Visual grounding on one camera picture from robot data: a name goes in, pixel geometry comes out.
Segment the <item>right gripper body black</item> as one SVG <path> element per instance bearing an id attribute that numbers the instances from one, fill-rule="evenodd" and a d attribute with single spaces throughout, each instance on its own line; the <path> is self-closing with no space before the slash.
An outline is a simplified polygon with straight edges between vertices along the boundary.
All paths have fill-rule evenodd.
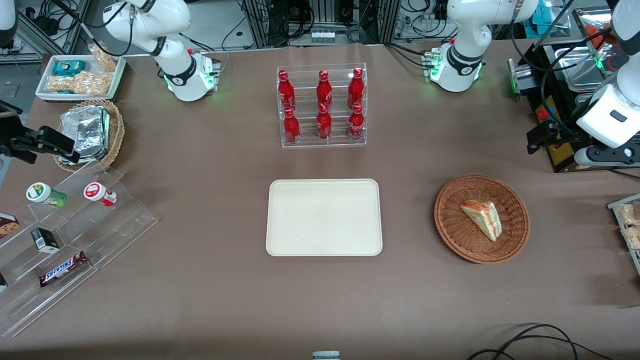
<path id="1" fill-rule="evenodd" d="M 33 150 L 38 149 L 39 131 L 2 131 L 0 135 L 0 151 L 2 155 L 16 158 L 26 164 L 34 164 L 37 160 Z"/>

